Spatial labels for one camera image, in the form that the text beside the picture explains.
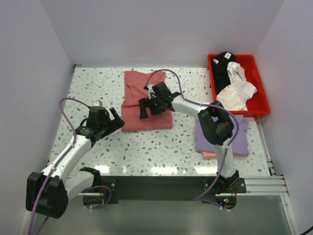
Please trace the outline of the red pink t shirt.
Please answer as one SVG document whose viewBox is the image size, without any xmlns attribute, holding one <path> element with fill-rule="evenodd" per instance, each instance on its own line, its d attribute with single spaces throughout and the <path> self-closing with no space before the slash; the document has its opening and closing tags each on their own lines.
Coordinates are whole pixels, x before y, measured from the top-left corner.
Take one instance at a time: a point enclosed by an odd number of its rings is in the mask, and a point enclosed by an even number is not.
<svg viewBox="0 0 313 235">
<path fill-rule="evenodd" d="M 143 89 L 146 82 L 157 84 L 165 81 L 165 72 L 163 71 L 157 72 L 152 78 L 149 78 L 150 75 L 152 74 L 134 70 L 124 72 L 124 100 L 121 105 L 121 115 L 125 125 L 122 127 L 122 132 L 171 129 L 173 127 L 170 111 L 153 116 L 147 109 L 149 117 L 147 119 L 139 118 L 139 100 L 148 96 L 148 92 Z"/>
</svg>

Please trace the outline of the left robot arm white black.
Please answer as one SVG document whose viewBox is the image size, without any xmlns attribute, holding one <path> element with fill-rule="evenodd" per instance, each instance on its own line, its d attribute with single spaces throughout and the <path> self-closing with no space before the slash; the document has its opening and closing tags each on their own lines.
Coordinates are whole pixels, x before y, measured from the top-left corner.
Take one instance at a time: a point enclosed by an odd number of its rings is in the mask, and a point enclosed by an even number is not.
<svg viewBox="0 0 313 235">
<path fill-rule="evenodd" d="M 28 176 L 26 210 L 60 218 L 73 197 L 89 187 L 100 185 L 100 172 L 94 168 L 83 167 L 71 179 L 69 175 L 97 141 L 124 124 L 115 108 L 90 107 L 88 117 L 74 130 L 74 136 L 60 155 L 40 173 L 32 172 Z"/>
</svg>

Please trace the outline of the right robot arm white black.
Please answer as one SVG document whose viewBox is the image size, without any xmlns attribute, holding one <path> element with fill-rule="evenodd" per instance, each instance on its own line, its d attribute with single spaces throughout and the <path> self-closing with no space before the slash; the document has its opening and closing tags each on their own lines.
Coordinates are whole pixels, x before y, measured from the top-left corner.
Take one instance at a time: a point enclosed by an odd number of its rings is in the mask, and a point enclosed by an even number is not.
<svg viewBox="0 0 313 235">
<path fill-rule="evenodd" d="M 231 142 L 234 123 L 220 103 L 197 103 L 187 100 L 180 92 L 172 93 L 164 82 L 147 85 L 148 96 L 140 99 L 140 119 L 147 119 L 147 109 L 157 116 L 166 111 L 194 117 L 200 124 L 204 139 L 213 145 L 218 163 L 216 183 L 229 188 L 239 178 L 235 168 Z"/>
</svg>

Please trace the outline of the black t shirt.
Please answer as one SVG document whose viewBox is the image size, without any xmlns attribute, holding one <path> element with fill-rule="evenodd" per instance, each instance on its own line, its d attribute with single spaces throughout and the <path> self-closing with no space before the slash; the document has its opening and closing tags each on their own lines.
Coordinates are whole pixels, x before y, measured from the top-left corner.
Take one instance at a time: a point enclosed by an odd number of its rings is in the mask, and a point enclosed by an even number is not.
<svg viewBox="0 0 313 235">
<path fill-rule="evenodd" d="M 228 51 L 216 55 L 211 61 L 216 94 L 219 94 L 222 89 L 230 85 L 227 73 L 229 62 L 236 62 L 236 57 Z"/>
</svg>

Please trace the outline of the folded salmon t shirt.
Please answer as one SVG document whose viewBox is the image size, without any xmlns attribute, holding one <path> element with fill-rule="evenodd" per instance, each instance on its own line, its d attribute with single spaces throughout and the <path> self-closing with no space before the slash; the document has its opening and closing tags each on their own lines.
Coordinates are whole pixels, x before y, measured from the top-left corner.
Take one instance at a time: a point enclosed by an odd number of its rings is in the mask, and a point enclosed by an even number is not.
<svg viewBox="0 0 313 235">
<path fill-rule="evenodd" d="M 214 152 L 202 152 L 202 157 L 204 159 L 215 159 L 216 153 L 214 153 Z"/>
</svg>

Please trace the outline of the white t shirt red logo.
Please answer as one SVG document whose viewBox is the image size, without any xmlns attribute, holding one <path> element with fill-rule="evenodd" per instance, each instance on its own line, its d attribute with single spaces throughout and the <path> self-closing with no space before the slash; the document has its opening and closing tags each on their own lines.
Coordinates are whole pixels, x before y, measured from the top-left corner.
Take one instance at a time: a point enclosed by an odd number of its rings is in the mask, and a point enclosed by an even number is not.
<svg viewBox="0 0 313 235">
<path fill-rule="evenodd" d="M 230 85 L 217 94 L 217 100 L 229 111 L 248 111 L 247 101 L 257 92 L 257 88 L 247 81 L 244 68 L 237 62 L 227 64 Z"/>
</svg>

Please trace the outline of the folded purple t shirt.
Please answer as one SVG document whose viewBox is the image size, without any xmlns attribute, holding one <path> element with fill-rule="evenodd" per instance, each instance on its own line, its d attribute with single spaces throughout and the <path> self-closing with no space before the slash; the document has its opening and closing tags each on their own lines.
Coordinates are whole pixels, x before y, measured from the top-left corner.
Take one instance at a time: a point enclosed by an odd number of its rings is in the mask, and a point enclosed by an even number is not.
<svg viewBox="0 0 313 235">
<path fill-rule="evenodd" d="M 249 155 L 247 130 L 248 121 L 244 119 L 243 115 L 235 115 L 239 124 L 239 132 L 231 144 L 234 158 L 243 158 Z M 196 149 L 202 152 L 214 152 L 214 146 L 209 143 L 202 132 L 199 121 L 196 121 Z"/>
</svg>

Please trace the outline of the red plastic bin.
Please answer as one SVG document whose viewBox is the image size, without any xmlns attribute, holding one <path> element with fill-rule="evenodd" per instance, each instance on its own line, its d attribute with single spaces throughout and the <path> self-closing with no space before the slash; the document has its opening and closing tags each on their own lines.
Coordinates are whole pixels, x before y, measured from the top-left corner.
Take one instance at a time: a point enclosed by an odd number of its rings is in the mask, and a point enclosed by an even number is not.
<svg viewBox="0 0 313 235">
<path fill-rule="evenodd" d="M 247 111 L 231 111 L 235 115 L 249 118 L 260 118 L 270 113 L 267 96 L 258 72 L 254 57 L 249 54 L 235 54 L 236 62 L 245 70 L 247 81 L 252 83 L 257 92 L 246 103 Z"/>
</svg>

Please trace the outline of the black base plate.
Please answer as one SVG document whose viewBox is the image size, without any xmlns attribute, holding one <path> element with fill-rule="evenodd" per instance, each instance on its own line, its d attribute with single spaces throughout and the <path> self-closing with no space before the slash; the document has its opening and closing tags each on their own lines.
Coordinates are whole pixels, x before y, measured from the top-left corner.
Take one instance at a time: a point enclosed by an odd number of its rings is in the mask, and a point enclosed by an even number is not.
<svg viewBox="0 0 313 235">
<path fill-rule="evenodd" d="M 102 176 L 106 189 L 83 191 L 85 206 L 98 206 L 109 199 L 110 204 L 120 200 L 189 201 L 206 192 L 214 176 Z"/>
</svg>

